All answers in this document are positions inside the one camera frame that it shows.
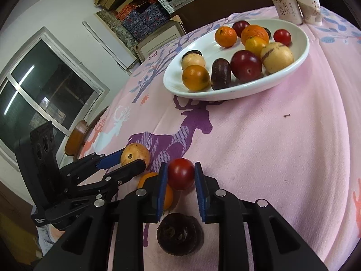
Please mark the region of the left hand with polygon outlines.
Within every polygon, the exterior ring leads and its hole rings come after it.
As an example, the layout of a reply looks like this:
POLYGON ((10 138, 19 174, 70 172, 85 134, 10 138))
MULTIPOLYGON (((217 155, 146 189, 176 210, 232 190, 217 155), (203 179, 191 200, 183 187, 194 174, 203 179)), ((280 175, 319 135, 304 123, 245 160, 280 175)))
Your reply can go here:
POLYGON ((52 246, 61 238, 65 233, 59 231, 52 224, 37 227, 38 243, 43 255, 46 255, 52 246))

